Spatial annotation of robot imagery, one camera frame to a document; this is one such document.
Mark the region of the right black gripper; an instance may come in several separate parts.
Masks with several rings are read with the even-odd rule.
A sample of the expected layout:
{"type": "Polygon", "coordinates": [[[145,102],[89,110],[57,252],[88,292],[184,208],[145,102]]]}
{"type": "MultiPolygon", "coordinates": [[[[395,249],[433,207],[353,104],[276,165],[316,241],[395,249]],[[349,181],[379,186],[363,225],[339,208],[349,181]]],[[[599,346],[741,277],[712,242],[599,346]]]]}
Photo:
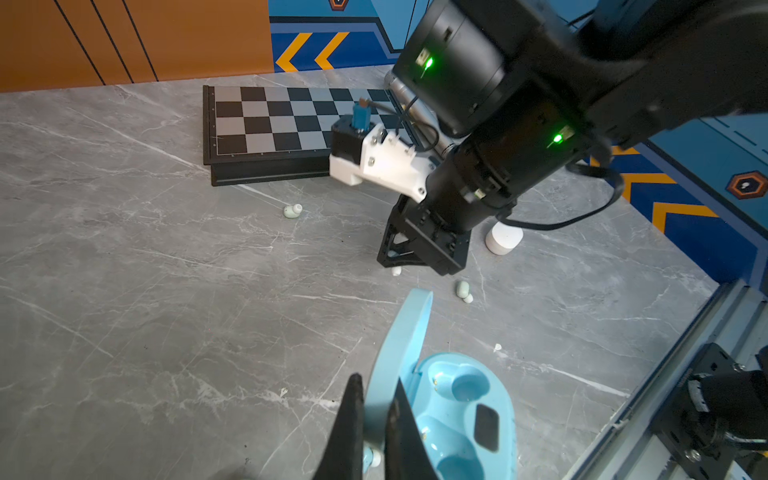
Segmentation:
{"type": "Polygon", "coordinates": [[[427,207],[400,195],[393,206],[378,251],[384,268],[423,266],[440,276],[466,267],[471,233],[453,233],[430,215],[427,207]]]}

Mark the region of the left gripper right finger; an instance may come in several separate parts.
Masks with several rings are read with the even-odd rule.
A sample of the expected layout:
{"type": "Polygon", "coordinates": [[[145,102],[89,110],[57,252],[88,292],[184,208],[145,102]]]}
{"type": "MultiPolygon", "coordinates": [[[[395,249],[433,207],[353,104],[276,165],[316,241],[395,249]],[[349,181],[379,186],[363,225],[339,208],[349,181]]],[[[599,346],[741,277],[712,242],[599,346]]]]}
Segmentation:
{"type": "Polygon", "coordinates": [[[384,463],[386,480],[438,480],[401,381],[386,417],[384,463]]]}

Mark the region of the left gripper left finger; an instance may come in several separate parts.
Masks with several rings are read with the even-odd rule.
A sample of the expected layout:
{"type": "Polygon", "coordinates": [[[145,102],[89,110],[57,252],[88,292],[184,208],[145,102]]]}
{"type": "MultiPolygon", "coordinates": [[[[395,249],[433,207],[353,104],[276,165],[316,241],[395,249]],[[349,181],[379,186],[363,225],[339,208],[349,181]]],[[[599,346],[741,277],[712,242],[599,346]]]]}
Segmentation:
{"type": "Polygon", "coordinates": [[[362,376],[352,374],[328,437],[314,480],[363,478],[364,387],[362,376]]]}

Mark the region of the blue earbud charging case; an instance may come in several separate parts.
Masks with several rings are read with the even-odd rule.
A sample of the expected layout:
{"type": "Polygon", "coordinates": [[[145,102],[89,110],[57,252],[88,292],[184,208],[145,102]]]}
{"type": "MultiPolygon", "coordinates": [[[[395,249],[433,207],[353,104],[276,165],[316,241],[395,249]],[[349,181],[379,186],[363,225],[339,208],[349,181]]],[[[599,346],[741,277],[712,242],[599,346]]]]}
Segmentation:
{"type": "Polygon", "coordinates": [[[433,294],[413,289],[377,354],[364,401],[363,470],[384,462],[385,423],[401,381],[438,479],[514,479],[514,409],[501,380],[460,353],[421,356],[433,294]]]}

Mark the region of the white earbud charging case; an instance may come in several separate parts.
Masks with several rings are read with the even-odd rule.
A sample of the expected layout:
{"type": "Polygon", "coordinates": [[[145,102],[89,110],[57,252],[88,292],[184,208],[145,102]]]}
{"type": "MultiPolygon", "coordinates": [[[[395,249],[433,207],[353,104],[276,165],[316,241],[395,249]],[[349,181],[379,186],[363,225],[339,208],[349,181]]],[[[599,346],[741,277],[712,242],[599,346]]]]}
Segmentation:
{"type": "Polygon", "coordinates": [[[524,231],[519,227],[496,223],[486,234],[484,242],[487,249],[497,256],[505,256],[522,241],[524,231]]]}

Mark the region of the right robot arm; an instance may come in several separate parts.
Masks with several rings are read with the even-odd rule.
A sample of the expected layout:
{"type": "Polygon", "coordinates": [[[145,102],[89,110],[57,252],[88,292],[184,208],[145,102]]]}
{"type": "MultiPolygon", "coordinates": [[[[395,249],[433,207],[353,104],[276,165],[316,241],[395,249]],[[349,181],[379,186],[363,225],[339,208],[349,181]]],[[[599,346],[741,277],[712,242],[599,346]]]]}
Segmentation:
{"type": "Polygon", "coordinates": [[[471,232],[511,225],[555,171],[608,179],[628,148],[699,117],[767,109],[763,1],[601,1],[569,27],[545,1],[436,1],[393,69],[458,140],[422,201],[393,207],[386,267],[464,269],[471,232]]]}

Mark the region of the green earbud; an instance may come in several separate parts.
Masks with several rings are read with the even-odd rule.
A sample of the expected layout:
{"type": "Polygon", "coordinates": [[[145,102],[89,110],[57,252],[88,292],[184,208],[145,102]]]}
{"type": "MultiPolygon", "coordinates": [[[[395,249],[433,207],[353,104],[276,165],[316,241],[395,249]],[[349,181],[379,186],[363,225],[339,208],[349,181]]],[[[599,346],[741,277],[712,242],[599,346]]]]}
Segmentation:
{"type": "Polygon", "coordinates": [[[287,205],[283,209],[283,215],[287,219],[297,219],[303,213],[303,206],[301,204],[287,205]]]}
{"type": "Polygon", "coordinates": [[[471,292],[471,286],[467,281],[461,280],[456,284],[455,294],[459,299],[467,304],[471,304],[474,301],[474,297],[471,292]]]}

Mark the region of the black and silver chessboard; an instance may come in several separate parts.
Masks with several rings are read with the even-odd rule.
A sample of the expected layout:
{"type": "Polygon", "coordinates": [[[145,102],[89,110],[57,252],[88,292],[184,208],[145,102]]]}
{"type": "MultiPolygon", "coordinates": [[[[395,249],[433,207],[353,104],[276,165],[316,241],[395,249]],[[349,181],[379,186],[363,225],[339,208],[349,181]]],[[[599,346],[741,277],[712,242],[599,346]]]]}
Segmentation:
{"type": "Polygon", "coordinates": [[[331,127],[349,119],[361,98],[384,105],[371,121],[397,129],[418,145],[414,129],[398,120],[402,107],[386,89],[203,87],[203,164],[214,187],[324,177],[329,174],[331,127]]]}

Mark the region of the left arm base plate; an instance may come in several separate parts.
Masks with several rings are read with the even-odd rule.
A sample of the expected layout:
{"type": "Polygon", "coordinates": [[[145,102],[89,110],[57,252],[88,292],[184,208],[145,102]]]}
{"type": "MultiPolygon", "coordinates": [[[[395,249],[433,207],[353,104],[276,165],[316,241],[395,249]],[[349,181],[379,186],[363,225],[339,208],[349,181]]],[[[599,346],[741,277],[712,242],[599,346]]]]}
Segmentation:
{"type": "Polygon", "coordinates": [[[724,479],[740,452],[767,451],[767,349],[739,370],[715,343],[702,347],[651,430],[692,479],[724,479]]]}

